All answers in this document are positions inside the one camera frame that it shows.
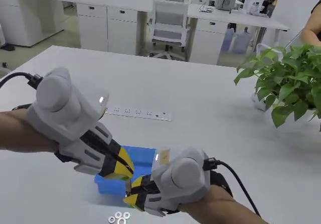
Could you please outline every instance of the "white cabinet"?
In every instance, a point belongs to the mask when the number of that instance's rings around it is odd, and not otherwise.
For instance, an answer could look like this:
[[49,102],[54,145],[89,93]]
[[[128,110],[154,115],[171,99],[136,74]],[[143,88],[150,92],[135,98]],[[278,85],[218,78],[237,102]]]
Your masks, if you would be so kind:
[[189,61],[216,65],[219,58],[227,22],[198,19],[195,34],[192,36]]
[[108,51],[107,20],[98,17],[78,16],[81,48]]
[[34,44],[63,30],[62,2],[52,0],[0,0],[0,24],[6,41]]
[[108,51],[138,55],[143,44],[146,13],[108,7],[107,15]]
[[108,51],[136,55],[136,27],[136,22],[108,19]]
[[108,51],[107,7],[77,4],[81,48]]

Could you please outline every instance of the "black cable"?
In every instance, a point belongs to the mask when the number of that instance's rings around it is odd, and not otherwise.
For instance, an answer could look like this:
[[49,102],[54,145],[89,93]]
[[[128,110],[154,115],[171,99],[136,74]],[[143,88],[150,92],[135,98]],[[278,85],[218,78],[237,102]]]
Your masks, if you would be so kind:
[[30,73],[26,73],[26,72],[14,72],[8,76],[6,76],[2,81],[0,81],[0,88],[2,88],[2,86],[8,82],[10,79],[14,78],[14,77],[19,77],[19,76],[23,76],[26,79],[28,79],[28,85],[31,86],[34,89],[37,89],[39,83],[42,81],[43,77],[39,76],[38,74],[35,74],[34,76],[32,76]]
[[14,78],[14,77],[18,77],[18,76],[24,76],[26,79],[31,80],[32,79],[32,75],[26,72],[15,72],[12,73],[10,75],[8,75],[7,77],[5,77],[1,82],[0,82],[0,88],[2,88],[2,86],[8,82],[10,79]]
[[237,180],[237,182],[238,182],[239,185],[241,186],[242,191],[244,192],[244,194],[246,195],[247,199],[249,200],[249,202],[250,202],[251,206],[253,207],[255,213],[256,213],[259,217],[261,217],[261,215],[260,215],[259,211],[257,210],[254,202],[252,201],[252,198],[250,197],[249,193],[247,192],[245,186],[243,185],[240,177],[236,174],[236,172],[232,169],[232,167],[229,166],[228,164],[226,164],[225,162],[220,161],[220,160],[217,160],[217,161],[215,161],[215,162],[216,162],[217,165],[223,165],[223,166],[225,166],[229,171],[231,171],[231,173],[234,175],[235,179]]

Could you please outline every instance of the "floor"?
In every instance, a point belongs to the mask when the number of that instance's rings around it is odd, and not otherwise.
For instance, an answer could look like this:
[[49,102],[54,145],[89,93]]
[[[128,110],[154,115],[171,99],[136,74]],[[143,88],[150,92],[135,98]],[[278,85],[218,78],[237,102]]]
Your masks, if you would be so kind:
[[[33,47],[18,47],[12,52],[0,50],[1,62],[6,62],[9,69],[14,70],[39,53],[43,52],[52,45],[80,48],[80,37],[78,29],[77,11],[74,7],[65,8],[65,30],[56,35],[43,40]],[[151,42],[146,42],[145,48],[142,50],[142,56],[149,56],[152,50],[162,50],[165,46],[157,43],[154,47]],[[180,48],[173,48],[173,52],[182,55]],[[221,53],[218,65],[237,67],[245,60],[245,55],[233,55],[230,53]]]

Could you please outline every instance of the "plastic bottle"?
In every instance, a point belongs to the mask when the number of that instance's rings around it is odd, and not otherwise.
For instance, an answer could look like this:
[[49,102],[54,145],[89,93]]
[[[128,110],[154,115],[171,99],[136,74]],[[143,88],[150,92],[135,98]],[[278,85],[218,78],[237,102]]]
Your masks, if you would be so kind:
[[247,48],[250,44],[250,41],[252,39],[252,34],[247,32],[248,27],[244,29],[244,32],[237,33],[237,37],[235,39],[235,42],[233,44],[232,52],[237,54],[245,54],[247,51]]
[[223,40],[221,51],[228,52],[230,50],[233,36],[234,36],[234,29],[233,28],[227,29],[225,32],[225,37]]

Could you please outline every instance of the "human hand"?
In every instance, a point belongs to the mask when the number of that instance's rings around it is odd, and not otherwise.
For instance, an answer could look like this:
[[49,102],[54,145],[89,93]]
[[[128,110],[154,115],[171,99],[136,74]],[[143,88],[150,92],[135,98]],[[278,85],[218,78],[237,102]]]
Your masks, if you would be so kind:
[[15,152],[56,152],[58,144],[26,121],[26,109],[0,113],[0,149]]

